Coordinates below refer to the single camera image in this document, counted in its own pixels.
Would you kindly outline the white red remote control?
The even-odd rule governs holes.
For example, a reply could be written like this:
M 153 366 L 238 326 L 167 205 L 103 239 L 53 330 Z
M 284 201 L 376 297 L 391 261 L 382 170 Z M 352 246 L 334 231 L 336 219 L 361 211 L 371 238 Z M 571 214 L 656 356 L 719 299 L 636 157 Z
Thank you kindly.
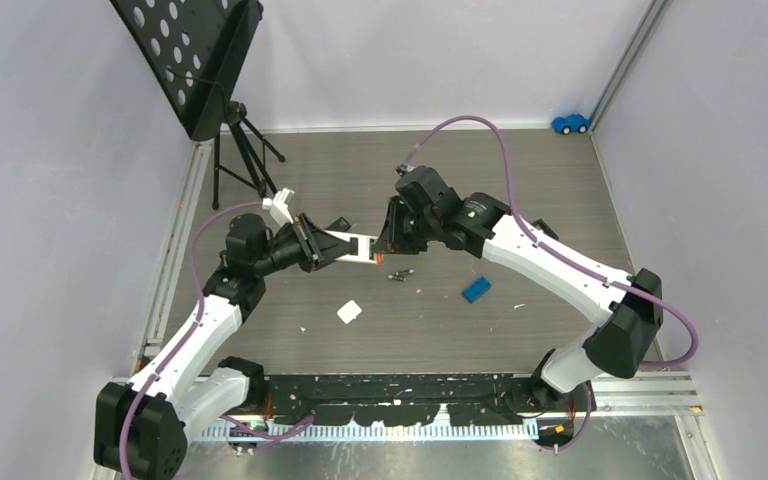
M 374 251 L 374 243 L 377 240 L 376 236 L 333 230 L 327 230 L 327 233 L 351 244 L 351 251 L 348 254 L 337 257 L 337 261 L 380 265 L 377 264 L 375 260 L 376 252 Z

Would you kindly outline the white battery cover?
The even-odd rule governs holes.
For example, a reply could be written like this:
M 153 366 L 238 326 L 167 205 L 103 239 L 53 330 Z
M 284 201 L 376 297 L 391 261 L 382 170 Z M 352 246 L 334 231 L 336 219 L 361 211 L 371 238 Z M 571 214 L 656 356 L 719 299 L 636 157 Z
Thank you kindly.
M 355 300 L 349 300 L 337 310 L 337 316 L 345 325 L 348 325 L 356 320 L 362 312 L 363 309 Z

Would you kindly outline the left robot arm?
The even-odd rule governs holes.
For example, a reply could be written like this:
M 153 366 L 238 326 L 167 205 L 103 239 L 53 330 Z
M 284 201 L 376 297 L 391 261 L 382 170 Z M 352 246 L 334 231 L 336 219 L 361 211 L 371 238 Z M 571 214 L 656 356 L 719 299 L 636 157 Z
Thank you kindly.
M 267 398 L 261 365 L 224 359 L 199 377 L 248 319 L 266 292 L 266 276 L 297 266 L 314 272 L 355 255 L 363 241 L 328 231 L 300 214 L 272 231 L 257 213 L 229 223 L 220 264 L 205 282 L 189 319 L 146 367 L 110 382 L 95 406 L 94 461 L 126 479 L 171 479 L 189 445 L 222 415 L 258 412 Z

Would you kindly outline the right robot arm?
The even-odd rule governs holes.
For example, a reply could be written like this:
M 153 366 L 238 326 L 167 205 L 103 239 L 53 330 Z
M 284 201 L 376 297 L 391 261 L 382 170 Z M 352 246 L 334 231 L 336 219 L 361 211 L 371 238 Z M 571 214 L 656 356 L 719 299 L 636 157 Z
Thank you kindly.
M 416 255 L 429 243 L 502 265 L 554 293 L 592 323 L 579 340 L 550 351 L 538 366 L 531 397 L 556 410 L 571 391 L 600 374 L 636 375 L 663 323 L 661 278 L 641 269 L 629 274 L 566 247 L 476 192 L 460 198 L 426 166 L 400 166 L 396 194 L 374 245 L 381 254 Z

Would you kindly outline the black remote control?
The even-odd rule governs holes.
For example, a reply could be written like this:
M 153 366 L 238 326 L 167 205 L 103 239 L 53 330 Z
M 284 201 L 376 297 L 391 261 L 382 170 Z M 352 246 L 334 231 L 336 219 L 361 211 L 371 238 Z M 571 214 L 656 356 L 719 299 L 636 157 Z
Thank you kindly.
M 351 223 L 344 217 L 339 217 L 329 227 L 329 230 L 347 232 L 351 229 Z

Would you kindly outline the blue toy brick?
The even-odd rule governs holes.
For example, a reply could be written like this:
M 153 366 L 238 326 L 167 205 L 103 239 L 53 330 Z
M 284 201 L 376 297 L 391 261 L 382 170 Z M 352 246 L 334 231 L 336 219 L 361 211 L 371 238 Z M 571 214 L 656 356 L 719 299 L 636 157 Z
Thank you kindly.
M 484 276 L 480 276 L 471 282 L 461 292 L 461 296 L 469 303 L 474 304 L 492 288 L 492 283 Z

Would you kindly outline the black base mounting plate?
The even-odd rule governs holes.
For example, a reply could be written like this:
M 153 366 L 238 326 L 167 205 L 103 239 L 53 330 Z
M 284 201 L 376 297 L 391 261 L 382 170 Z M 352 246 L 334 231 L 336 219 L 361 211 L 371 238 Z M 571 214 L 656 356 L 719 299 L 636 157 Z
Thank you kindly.
M 592 392 L 577 387 L 547 407 L 530 394 L 527 375 L 374 374 L 272 375 L 256 389 L 258 404 L 236 407 L 292 425 L 311 415 L 316 426 L 426 426 L 442 415 L 452 426 L 513 425 L 527 417 L 558 414 L 567 419 L 596 408 Z

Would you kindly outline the blue toy car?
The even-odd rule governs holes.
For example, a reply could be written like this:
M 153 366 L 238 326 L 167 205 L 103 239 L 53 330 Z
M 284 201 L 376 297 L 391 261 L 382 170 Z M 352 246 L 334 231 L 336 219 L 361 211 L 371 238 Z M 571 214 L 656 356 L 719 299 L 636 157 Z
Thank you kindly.
M 584 134 L 590 130 L 590 121 L 582 114 L 570 114 L 553 119 L 551 128 L 561 135 L 569 135 L 571 133 Z

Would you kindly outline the black perforated music stand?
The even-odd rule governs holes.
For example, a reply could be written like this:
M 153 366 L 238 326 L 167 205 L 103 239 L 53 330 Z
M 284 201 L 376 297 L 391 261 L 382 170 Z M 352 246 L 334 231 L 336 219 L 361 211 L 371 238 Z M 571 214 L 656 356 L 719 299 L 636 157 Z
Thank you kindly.
M 270 197 L 277 187 L 265 154 L 286 158 L 247 118 L 232 93 L 264 7 L 259 1 L 133 1 L 111 3 L 159 82 L 190 140 L 216 140 L 230 130 L 249 177 L 213 160 L 212 208 L 219 208 L 219 179 L 226 173 Z

